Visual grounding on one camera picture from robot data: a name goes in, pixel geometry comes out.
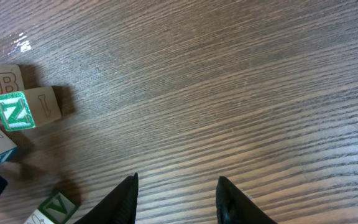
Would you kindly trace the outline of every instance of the wood grain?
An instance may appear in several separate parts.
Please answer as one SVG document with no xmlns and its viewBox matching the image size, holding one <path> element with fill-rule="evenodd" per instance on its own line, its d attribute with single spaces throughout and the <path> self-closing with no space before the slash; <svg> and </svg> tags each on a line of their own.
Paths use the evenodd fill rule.
<svg viewBox="0 0 358 224">
<path fill-rule="evenodd" d="M 358 1 L 0 1 L 0 63 L 63 115 L 8 133 L 0 223 L 134 172 L 137 223 L 216 223 L 220 175 L 279 223 L 358 223 Z"/>
</svg>

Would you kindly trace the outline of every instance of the wooden surface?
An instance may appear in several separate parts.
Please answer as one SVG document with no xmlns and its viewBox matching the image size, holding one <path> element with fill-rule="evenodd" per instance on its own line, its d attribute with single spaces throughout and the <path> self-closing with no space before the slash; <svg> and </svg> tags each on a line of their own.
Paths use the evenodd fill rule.
<svg viewBox="0 0 358 224">
<path fill-rule="evenodd" d="M 0 223 L 134 172 L 137 223 L 216 223 L 220 175 L 279 223 L 358 223 L 358 1 L 0 1 L 0 63 L 63 115 L 8 133 Z"/>
</svg>

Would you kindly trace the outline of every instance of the green block face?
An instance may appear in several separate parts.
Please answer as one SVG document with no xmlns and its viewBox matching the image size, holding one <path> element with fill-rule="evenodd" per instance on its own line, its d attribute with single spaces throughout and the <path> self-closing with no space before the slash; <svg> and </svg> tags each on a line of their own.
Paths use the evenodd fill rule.
<svg viewBox="0 0 358 224">
<path fill-rule="evenodd" d="M 0 116 L 6 131 L 35 127 L 27 100 L 21 91 L 0 95 Z"/>
<path fill-rule="evenodd" d="M 38 209 L 48 217 L 50 221 L 63 224 L 73 216 L 78 206 L 68 199 L 66 195 L 58 192 L 46 199 Z"/>
</svg>

